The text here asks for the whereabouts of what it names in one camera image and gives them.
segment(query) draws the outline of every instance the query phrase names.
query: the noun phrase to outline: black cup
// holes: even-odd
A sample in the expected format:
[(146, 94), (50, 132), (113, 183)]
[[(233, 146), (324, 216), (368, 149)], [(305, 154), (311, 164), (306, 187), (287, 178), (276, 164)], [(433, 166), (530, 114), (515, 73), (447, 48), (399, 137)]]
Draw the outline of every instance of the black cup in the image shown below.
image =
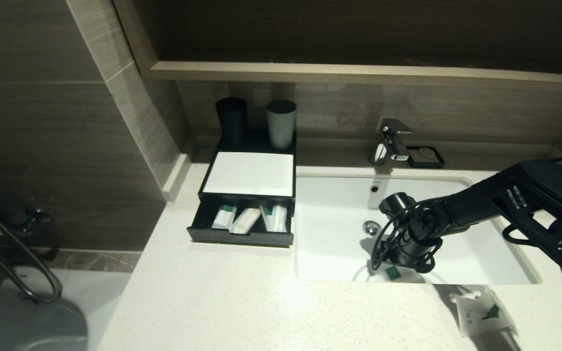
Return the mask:
[(246, 101), (226, 97), (216, 102), (223, 138), (229, 146), (243, 146), (247, 133)]

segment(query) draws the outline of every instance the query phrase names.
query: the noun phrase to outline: white countertop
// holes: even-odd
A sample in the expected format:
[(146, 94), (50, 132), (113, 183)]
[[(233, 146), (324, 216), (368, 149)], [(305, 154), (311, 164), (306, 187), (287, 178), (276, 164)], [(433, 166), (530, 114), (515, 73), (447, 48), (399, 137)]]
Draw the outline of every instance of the white countertop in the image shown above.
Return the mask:
[[(440, 298), (451, 292), (448, 285), (303, 281), (295, 274), (292, 248), (192, 242), (186, 227), (199, 205), (207, 167), (193, 164), (178, 200), (167, 205), (100, 351), (562, 351), (562, 274), (540, 250), (517, 247), (539, 284), (490, 286), (515, 322), (513, 337), (462, 338), (451, 312), (455, 305), (449, 309)], [(375, 172), (299, 166), (297, 173), (372, 177)], [(391, 176), (478, 182), (494, 173), (393, 169)]]

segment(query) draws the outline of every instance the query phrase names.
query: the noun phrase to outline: undermount sink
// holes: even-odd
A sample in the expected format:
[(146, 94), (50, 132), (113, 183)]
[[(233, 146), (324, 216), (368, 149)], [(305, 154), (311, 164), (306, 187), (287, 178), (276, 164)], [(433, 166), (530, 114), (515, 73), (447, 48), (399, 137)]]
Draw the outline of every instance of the undermount sink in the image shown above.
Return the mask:
[[(397, 178), (298, 177), (296, 182), (297, 274), (306, 280), (390, 281), (382, 265), (370, 274), (366, 263), (375, 237), (363, 230), (373, 220), (388, 218), (378, 210), (381, 200), (404, 192), (416, 201), (466, 189), (462, 182)], [(399, 268), (396, 281), (429, 284), (531, 284), (535, 280), (522, 258), (493, 220), (465, 233), (443, 237), (435, 253), (435, 269), (418, 275)]]

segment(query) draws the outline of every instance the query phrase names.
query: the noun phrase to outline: faucet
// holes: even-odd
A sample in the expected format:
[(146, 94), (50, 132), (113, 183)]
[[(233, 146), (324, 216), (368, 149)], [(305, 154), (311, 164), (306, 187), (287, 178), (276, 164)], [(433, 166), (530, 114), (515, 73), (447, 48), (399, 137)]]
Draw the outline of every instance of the faucet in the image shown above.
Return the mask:
[(34, 227), (49, 223), (52, 221), (50, 215), (43, 213), (41, 211), (36, 210), (29, 210), (27, 211), (27, 220), (18, 225), (11, 225), (5, 224), (2, 220), (0, 220), (0, 237), (6, 235), (9, 239), (11, 239), (17, 246), (19, 246), (25, 254), (29, 256), (29, 258), (33, 261), (36, 268), (41, 271), (47, 281), (49, 281), (49, 285), (51, 285), (51, 289), (53, 293), (51, 295), (43, 295), (42, 293), (38, 293), (29, 289), (27, 285), (20, 279), (20, 277), (15, 273), (13, 267), (8, 265), (2, 258), (0, 257), (0, 269), (2, 269), (8, 277), (12, 280), (12, 282), (27, 296), (32, 298), (37, 302), (44, 302), (50, 303), (58, 300), (62, 296), (62, 282), (56, 277), (49, 268), (38, 258), (38, 256), (22, 241), (18, 238), (19, 236), (28, 236), (31, 235), (31, 231)]
[(403, 122), (394, 118), (383, 120), (383, 141), (374, 147), (368, 161), (375, 166), (385, 163), (385, 156), (389, 153), (390, 158), (396, 161), (406, 161), (409, 158), (409, 151), (404, 146), (402, 134), (412, 134), (413, 130)]

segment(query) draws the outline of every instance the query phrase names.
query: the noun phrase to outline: open drawer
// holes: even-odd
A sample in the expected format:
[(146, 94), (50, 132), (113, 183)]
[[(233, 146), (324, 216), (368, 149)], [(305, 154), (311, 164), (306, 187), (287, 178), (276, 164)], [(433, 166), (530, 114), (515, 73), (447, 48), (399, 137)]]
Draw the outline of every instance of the open drawer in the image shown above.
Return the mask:
[(246, 234), (232, 234), (227, 229), (212, 229), (214, 218), (221, 205), (234, 205), (237, 207), (236, 218), (249, 205), (259, 207), (265, 204), (266, 200), (253, 198), (221, 198), (206, 196), (201, 200), (197, 214), (192, 221), (192, 226), (188, 227), (188, 233), (195, 242), (213, 242), (219, 244), (241, 244), (289, 247), (294, 242), (294, 234), (291, 233), (292, 213), (294, 213), (294, 202), (288, 202), (287, 217), (285, 219), (286, 232), (268, 232), (263, 217), (257, 218), (253, 227)]

